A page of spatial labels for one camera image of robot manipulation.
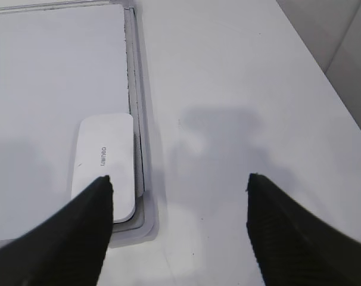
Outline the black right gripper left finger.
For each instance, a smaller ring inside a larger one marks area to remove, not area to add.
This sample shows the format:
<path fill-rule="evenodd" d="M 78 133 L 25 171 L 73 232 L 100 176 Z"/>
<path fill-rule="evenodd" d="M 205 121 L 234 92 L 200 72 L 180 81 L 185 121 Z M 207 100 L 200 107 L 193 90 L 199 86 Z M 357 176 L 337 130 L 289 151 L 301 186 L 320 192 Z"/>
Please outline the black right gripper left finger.
<path fill-rule="evenodd" d="M 102 176 L 0 248 L 0 285 L 97 285 L 112 228 L 113 186 Z"/>

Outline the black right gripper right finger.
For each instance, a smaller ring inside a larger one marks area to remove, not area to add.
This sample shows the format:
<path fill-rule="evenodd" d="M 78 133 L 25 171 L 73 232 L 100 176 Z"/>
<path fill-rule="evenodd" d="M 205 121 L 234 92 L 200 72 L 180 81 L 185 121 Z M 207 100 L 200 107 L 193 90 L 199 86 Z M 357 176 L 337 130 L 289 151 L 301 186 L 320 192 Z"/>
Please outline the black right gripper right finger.
<path fill-rule="evenodd" d="M 247 232 L 266 285 L 361 285 L 361 243 L 252 173 Z"/>

